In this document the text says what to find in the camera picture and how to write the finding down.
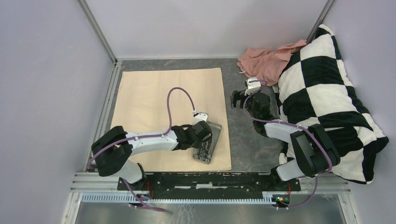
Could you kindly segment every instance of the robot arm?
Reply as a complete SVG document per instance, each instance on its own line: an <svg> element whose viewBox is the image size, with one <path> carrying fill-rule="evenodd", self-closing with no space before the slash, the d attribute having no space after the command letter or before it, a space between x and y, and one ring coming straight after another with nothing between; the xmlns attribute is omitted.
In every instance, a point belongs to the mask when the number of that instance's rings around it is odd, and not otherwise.
<svg viewBox="0 0 396 224"><path fill-rule="evenodd" d="M240 108L242 109L249 95L260 88L260 85L257 84L259 84L257 78L250 78L245 82L246 90L234 91L231 96L231 107L236 107L237 102L240 101ZM282 140L293 146L296 159L271 169L271 176L275 183L282 183L301 176L314 177L329 168L323 153L304 131L281 124L277 122L280 120L275 119L270 114L269 96L261 92L253 94L247 99L245 106L253 118L271 121L271 123L264 123L254 120L253 126L258 134ZM308 127L308 131L314 135L325 149L332 165L338 165L340 162L339 154L324 128L319 124L314 124Z"/></svg>
<svg viewBox="0 0 396 224"><path fill-rule="evenodd" d="M117 175L129 183L144 183L145 174L139 163L134 163L128 158L132 155L165 150L186 150L190 147L210 147L203 144L212 136L212 130L207 124L208 115L198 113L194 116L192 125L172 126L171 131L154 133L125 132L122 126L115 126L91 146L93 154L115 141L134 137L133 140L125 141L104 151L96 159L96 165L100 176Z"/></svg>

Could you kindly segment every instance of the floor mat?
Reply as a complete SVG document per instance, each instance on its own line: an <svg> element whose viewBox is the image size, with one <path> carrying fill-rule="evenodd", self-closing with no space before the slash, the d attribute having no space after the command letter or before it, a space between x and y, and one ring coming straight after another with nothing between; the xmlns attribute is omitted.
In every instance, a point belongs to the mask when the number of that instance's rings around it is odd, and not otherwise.
<svg viewBox="0 0 396 224"><path fill-rule="evenodd" d="M221 69L123 72L114 109L112 127L122 125L129 132L155 132L169 125L166 108L168 91L186 89L198 111L209 114L209 121L222 125L210 164L192 158L193 149L155 151L130 159L145 171L221 171L231 169L230 143ZM172 125L191 124L188 97L179 90L170 97Z"/></svg>

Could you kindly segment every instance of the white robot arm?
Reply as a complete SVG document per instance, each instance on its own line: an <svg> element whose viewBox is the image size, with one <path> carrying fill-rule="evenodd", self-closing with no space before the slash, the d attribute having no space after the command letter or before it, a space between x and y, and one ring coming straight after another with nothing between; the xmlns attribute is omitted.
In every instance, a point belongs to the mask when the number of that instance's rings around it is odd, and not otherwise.
<svg viewBox="0 0 396 224"><path fill-rule="evenodd" d="M125 132L121 126L113 127L92 145L92 152L96 154L102 148L121 139L131 140L114 145L102 152L95 159L100 176L117 175L129 183L136 183L144 176L140 164L128 158L135 154L151 151L186 150L190 147L210 147L204 144L211 140L211 128L207 124L208 115L198 113L194 116L192 125L173 126L167 134L166 131L153 133Z"/></svg>

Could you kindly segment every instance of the black and white checkered pillow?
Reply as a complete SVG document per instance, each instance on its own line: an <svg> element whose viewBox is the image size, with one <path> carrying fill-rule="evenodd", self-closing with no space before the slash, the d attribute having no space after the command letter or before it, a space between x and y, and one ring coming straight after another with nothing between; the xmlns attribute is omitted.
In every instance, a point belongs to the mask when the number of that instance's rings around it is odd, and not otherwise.
<svg viewBox="0 0 396 224"><path fill-rule="evenodd" d="M389 140L356 97L327 26L320 25L315 40L291 57L274 90L280 119L325 128L341 156L334 174L357 183L373 181L375 156ZM290 144L279 161L291 158Z"/></svg>

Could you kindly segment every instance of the white connector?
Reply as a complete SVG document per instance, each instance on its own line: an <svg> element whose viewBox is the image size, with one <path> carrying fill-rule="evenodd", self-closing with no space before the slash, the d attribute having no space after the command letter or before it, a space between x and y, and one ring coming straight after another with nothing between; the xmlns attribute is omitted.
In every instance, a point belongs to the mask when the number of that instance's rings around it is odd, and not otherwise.
<svg viewBox="0 0 396 224"><path fill-rule="evenodd" d="M252 82L254 80L258 80L256 77L248 78L245 82L247 90L245 90L245 96L252 94L254 91L258 90L261 87L260 82Z"/></svg>

